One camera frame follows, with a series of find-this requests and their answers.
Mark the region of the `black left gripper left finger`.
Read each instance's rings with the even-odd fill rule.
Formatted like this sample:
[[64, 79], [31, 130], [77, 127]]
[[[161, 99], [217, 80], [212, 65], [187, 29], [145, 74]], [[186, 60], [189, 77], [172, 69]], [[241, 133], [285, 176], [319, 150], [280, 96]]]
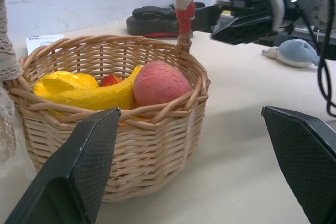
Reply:
[[95, 224], [109, 180], [120, 109], [81, 120], [4, 224]]

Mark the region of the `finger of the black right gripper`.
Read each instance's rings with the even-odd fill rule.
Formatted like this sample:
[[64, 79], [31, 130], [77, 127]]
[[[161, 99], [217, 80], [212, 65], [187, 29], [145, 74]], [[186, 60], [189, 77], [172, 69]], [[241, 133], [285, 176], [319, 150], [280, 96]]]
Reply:
[[239, 45], [274, 35], [271, 16], [235, 18], [223, 28], [214, 31], [211, 38], [226, 44]]
[[228, 6], [212, 5], [195, 9], [193, 31], [217, 32], [224, 29], [231, 21]]

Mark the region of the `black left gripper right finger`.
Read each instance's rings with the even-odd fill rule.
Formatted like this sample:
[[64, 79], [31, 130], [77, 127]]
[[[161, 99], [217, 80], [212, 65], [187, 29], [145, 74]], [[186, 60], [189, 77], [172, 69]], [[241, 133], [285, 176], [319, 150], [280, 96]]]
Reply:
[[336, 131], [301, 112], [261, 112], [279, 167], [311, 224], [336, 224]]

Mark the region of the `blue white plush toy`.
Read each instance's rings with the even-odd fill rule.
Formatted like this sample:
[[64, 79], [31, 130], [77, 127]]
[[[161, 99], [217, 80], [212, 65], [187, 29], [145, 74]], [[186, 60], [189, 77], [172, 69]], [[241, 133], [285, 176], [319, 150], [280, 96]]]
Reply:
[[263, 49], [261, 53], [270, 59], [295, 68], [307, 68], [311, 65], [317, 67], [320, 62], [315, 49], [302, 39], [286, 40], [279, 47]]

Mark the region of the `yellow toy banana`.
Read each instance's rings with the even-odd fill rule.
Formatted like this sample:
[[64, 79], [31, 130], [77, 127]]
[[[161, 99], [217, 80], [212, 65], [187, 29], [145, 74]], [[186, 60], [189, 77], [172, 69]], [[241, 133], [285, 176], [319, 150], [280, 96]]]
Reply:
[[135, 78], [141, 68], [141, 66], [137, 66], [126, 79], [112, 86], [64, 91], [42, 98], [54, 103], [87, 110], [106, 110], [109, 108], [128, 110], [133, 108], [135, 104], [133, 87]]

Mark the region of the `pink red toy peach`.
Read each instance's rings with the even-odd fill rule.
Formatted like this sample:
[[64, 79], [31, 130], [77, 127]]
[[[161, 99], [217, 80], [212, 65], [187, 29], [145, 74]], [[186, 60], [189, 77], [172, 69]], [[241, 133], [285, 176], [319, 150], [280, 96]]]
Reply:
[[192, 90], [192, 85], [178, 69], [162, 61], [143, 66], [133, 87], [139, 106], [169, 103]]

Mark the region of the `yellow toy fruit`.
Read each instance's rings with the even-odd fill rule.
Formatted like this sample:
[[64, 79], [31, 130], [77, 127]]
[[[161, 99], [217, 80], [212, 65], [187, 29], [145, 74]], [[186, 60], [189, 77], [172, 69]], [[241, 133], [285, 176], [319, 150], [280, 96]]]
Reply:
[[95, 78], [85, 73], [56, 71], [41, 77], [34, 85], [34, 93], [40, 97], [49, 97], [64, 91], [97, 88]]

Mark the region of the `small red orange toy fruit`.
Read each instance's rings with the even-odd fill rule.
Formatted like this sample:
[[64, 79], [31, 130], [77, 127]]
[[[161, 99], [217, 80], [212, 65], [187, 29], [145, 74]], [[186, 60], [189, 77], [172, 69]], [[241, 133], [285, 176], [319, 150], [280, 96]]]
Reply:
[[120, 77], [114, 76], [114, 75], [108, 75], [108, 76], [105, 76], [100, 81], [100, 87], [108, 87], [108, 86], [118, 84], [120, 82], [122, 82], [122, 79]]

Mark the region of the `white printed paper card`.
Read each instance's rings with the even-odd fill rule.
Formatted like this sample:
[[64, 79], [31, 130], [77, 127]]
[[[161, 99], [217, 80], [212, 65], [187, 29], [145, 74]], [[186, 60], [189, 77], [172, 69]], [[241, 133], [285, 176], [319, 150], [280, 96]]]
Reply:
[[26, 37], [27, 53], [28, 55], [30, 55], [38, 47], [48, 46], [64, 38], [65, 36], [63, 34], [39, 35], [39, 36]]

